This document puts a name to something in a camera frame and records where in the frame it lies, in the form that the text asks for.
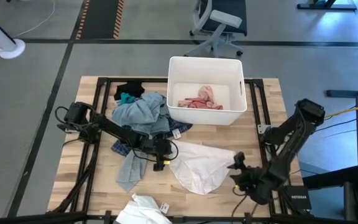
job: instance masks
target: black metal frame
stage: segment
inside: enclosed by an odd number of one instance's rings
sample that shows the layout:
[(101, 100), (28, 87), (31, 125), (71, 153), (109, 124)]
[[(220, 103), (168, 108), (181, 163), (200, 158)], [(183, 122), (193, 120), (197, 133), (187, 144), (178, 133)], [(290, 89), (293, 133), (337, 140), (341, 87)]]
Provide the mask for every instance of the black metal frame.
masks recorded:
[(352, 90), (326, 90), (325, 94), (326, 94), (327, 97), (356, 98), (358, 96), (358, 91), (352, 91)]
[(358, 183), (358, 166), (304, 177), (303, 185), (309, 190), (342, 186), (345, 182)]
[[(101, 114), (105, 114), (109, 90), (112, 82), (128, 82), (130, 80), (140, 80), (142, 82), (154, 82), (154, 83), (166, 83), (168, 82), (167, 78), (106, 78), (101, 77), (98, 78), (96, 84), (96, 90), (93, 98), (93, 107), (97, 109), (97, 105), (99, 102), (99, 97), (101, 93), (101, 89), (105, 86), (104, 95), (103, 95), (103, 103), (101, 106)], [(255, 127), (258, 128), (258, 125), (262, 124), (259, 115), (258, 102), (256, 97), (257, 87), (260, 91), (260, 98), (262, 103), (262, 109), (264, 113), (265, 124), (270, 124), (270, 116), (269, 109), (267, 106), (266, 95), (264, 90), (264, 83), (262, 79), (244, 79), (244, 82), (250, 85), (251, 99), (252, 99), (252, 107), (254, 109), (255, 116)], [(90, 114), (89, 121), (93, 120), (93, 112)], [(260, 154), (262, 158), (262, 164), (266, 165), (268, 163), (266, 147), (267, 145), (261, 141), (262, 134), (257, 132), (259, 139), (259, 147)], [(116, 218), (116, 215), (111, 215), (111, 211), (106, 211), (104, 215), (87, 215), (91, 197), (91, 189), (93, 185), (93, 178), (96, 169), (96, 163), (99, 152), (99, 141), (94, 145), (93, 152), (91, 155), (91, 160), (86, 166), (86, 160), (89, 152), (89, 144), (84, 143), (83, 152), (80, 159), (80, 165), (78, 167), (78, 173), (76, 178), (76, 184), (73, 189), (68, 194), (67, 198), (63, 200), (58, 208), (53, 210), (52, 212), (47, 212), (43, 215), (29, 215), (24, 217), (9, 217), (9, 218), (0, 218), (0, 223), (5, 224), (49, 224), (49, 223), (73, 223), (78, 221), (83, 221), (86, 223), (87, 220), (103, 220), (105, 224), (111, 224)], [(277, 156), (275, 149), (270, 149), (272, 156)], [(81, 186), (84, 184), (85, 180), (88, 179), (86, 189), (85, 189), (85, 197), (83, 201), (83, 207), (81, 211), (76, 211), (78, 206), (78, 197)], [(253, 222), (273, 222), (273, 223), (298, 223), (302, 221), (303, 223), (349, 223), (342, 220), (330, 220), (326, 218), (315, 218), (311, 216), (298, 216), (298, 215), (288, 215), (287, 206), (285, 205), (285, 201), (279, 192), (279, 201), (280, 208), (282, 213), (277, 214), (275, 211), (275, 205), (273, 201), (268, 203), (268, 207), (270, 210), (270, 217), (266, 218), (252, 218)], [(249, 222), (246, 220), (246, 217), (249, 217), (248, 213), (244, 214), (244, 217), (167, 217), (173, 223), (183, 223), (183, 222)]]
[(357, 7), (354, 4), (335, 4), (336, 0), (313, 0), (313, 4), (298, 4), (298, 9), (320, 9), (320, 10), (341, 10), (355, 11)]

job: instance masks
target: wooden table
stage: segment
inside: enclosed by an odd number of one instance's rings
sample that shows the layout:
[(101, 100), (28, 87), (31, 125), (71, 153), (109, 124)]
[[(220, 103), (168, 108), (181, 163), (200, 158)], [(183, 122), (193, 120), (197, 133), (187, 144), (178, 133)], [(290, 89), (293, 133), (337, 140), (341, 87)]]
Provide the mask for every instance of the wooden table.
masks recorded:
[[(98, 77), (82, 77), (76, 101), (92, 104), (97, 79)], [(263, 81), (270, 119), (273, 125), (278, 126), (287, 119), (280, 84), (277, 78), (264, 78)], [(106, 111), (108, 118), (111, 117), (111, 113), (114, 109), (113, 95), (115, 94), (116, 86), (121, 84), (123, 83), (113, 83), (110, 87), (108, 108)], [(167, 92), (166, 83), (143, 83), (142, 86), (145, 88), (146, 93), (157, 91), (162, 95), (166, 95)], [(246, 155), (246, 165), (262, 166), (249, 85), (246, 85), (246, 97), (248, 109), (232, 125), (194, 125), (189, 131), (183, 133), (179, 140), (236, 152), (242, 151)], [(257, 99), (258, 102), (260, 102), (258, 91)], [(259, 113), (260, 117), (263, 118), (262, 106), (259, 108)], [(75, 138), (77, 138), (77, 136), (68, 134), (66, 141)], [(116, 183), (116, 177), (124, 158), (110, 150), (110, 147), (115, 141), (116, 138), (102, 133), (91, 200), (89, 203), (89, 215), (104, 215), (106, 210), (111, 210), (112, 215), (118, 215), (131, 199), (131, 195), (134, 192), (139, 195), (153, 196), (158, 205), (161, 205), (162, 202), (168, 203), (170, 209), (167, 215), (184, 217), (230, 217), (233, 208), (242, 198), (232, 193), (234, 182), (229, 177), (226, 177), (223, 184), (209, 194), (197, 195), (183, 188), (168, 166), (166, 166), (162, 172), (153, 172), (152, 162), (148, 162), (143, 180), (129, 193), (126, 193)], [(48, 210), (57, 207), (74, 186), (82, 148), (82, 142), (67, 144), (63, 148)], [(298, 161), (295, 159), (291, 164), (291, 172), (299, 169)], [(229, 174), (236, 173), (239, 173), (239, 171), (231, 170)], [(293, 185), (303, 185), (300, 172), (291, 175), (290, 178)], [(82, 198), (83, 191), (80, 193), (78, 208), (82, 208)], [(243, 217), (244, 212), (251, 212), (254, 205), (255, 202), (247, 198), (237, 209), (234, 216)], [(280, 213), (278, 200), (275, 201), (275, 208), (276, 212)], [(254, 216), (269, 217), (268, 206), (258, 206)]]

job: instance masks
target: pink fabric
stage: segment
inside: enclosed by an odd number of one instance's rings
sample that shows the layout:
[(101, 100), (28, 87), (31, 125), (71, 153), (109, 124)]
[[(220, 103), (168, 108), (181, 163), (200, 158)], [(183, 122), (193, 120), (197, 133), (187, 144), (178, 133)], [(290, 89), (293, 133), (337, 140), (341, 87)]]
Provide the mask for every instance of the pink fabric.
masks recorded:
[(222, 105), (215, 102), (214, 93), (210, 86), (202, 86), (197, 98), (186, 98), (178, 102), (178, 107), (223, 110)]

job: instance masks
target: concrete floor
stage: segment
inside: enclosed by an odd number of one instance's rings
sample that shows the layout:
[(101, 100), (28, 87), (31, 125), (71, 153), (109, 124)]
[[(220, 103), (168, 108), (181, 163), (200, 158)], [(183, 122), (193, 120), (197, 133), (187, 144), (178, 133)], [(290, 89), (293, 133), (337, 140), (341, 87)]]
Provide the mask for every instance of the concrete floor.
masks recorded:
[[(55, 0), (56, 11), (25, 38), (68, 39), (83, 0)], [(249, 35), (239, 40), (297, 42), (358, 42), (358, 11), (299, 11), (304, 0), (248, 0)], [(194, 1), (126, 0), (120, 39), (189, 40)], [(46, 0), (0, 0), (0, 25), (17, 35), (44, 20), (52, 10)], [(0, 217), (6, 215), (23, 170), (35, 132), (61, 65), (66, 44), (27, 44), (14, 60), (0, 59)], [(54, 108), (69, 105), (82, 75), (167, 76), (168, 61), (183, 55), (193, 45), (75, 44)], [(223, 57), (235, 52), (222, 49)], [(198, 56), (210, 57), (201, 52)], [(352, 99), (326, 98), (327, 89), (358, 90), (358, 47), (269, 47), (244, 46), (241, 57), (246, 77), (278, 77), (288, 115), (294, 103), (309, 98), (328, 113), (354, 106)], [(355, 118), (354, 113), (330, 119), (323, 126)], [(50, 117), (35, 161), (19, 215), (45, 212), (57, 171), (64, 133)], [(357, 164), (356, 132), (349, 123), (314, 134), (299, 153), (301, 167), (326, 172)], [(341, 189), (312, 192), (313, 213), (340, 218)]]

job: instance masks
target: plaid shirt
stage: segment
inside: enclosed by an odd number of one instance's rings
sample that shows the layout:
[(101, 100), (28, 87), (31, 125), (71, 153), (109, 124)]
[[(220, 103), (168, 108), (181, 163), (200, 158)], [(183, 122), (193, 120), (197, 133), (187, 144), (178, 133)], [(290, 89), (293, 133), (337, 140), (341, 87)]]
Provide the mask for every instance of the plaid shirt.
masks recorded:
[[(179, 121), (175, 121), (172, 118), (168, 118), (168, 123), (169, 123), (169, 130), (170, 132), (165, 133), (165, 137), (166, 138), (170, 138), (173, 136), (172, 131), (175, 129), (178, 129), (179, 132), (184, 133), (185, 131), (189, 130), (191, 127), (193, 127), (192, 124), (186, 124), (186, 123), (182, 123)], [(123, 144), (121, 144), (121, 142), (119, 140), (117, 140), (112, 146), (111, 146), (111, 150), (113, 150), (114, 152), (122, 155), (122, 156), (127, 156), (128, 153), (131, 151), (130, 148), (125, 147)]]

